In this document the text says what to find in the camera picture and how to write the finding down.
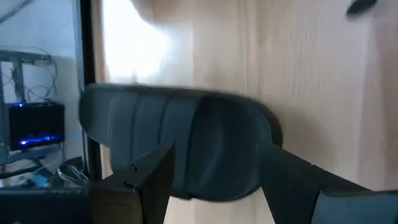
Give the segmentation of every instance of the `bright light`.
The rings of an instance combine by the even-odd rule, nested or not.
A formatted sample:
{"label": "bright light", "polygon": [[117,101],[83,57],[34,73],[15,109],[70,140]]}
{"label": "bright light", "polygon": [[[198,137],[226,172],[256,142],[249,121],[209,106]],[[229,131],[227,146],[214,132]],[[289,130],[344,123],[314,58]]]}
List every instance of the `bright light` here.
{"label": "bright light", "polygon": [[166,35],[143,21],[130,0],[104,2],[104,49],[112,82],[158,72],[169,49]]}

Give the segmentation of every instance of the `electronic device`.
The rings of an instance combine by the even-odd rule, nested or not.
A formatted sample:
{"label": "electronic device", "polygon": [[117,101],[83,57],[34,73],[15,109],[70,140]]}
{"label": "electronic device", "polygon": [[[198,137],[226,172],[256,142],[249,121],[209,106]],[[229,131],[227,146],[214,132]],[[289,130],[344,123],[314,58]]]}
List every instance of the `electronic device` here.
{"label": "electronic device", "polygon": [[23,150],[65,140],[65,108],[55,102],[6,103],[9,150]]}

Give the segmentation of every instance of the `light wood surface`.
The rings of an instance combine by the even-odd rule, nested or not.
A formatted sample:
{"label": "light wood surface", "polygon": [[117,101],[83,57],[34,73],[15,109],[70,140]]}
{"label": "light wood surface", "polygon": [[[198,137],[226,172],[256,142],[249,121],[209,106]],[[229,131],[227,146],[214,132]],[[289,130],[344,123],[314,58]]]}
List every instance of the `light wood surface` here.
{"label": "light wood surface", "polygon": [[[350,3],[102,0],[97,69],[109,82],[254,97],[279,118],[286,150],[371,189],[398,188],[398,1],[349,20]],[[258,191],[232,203],[171,198],[165,222],[273,220]]]}

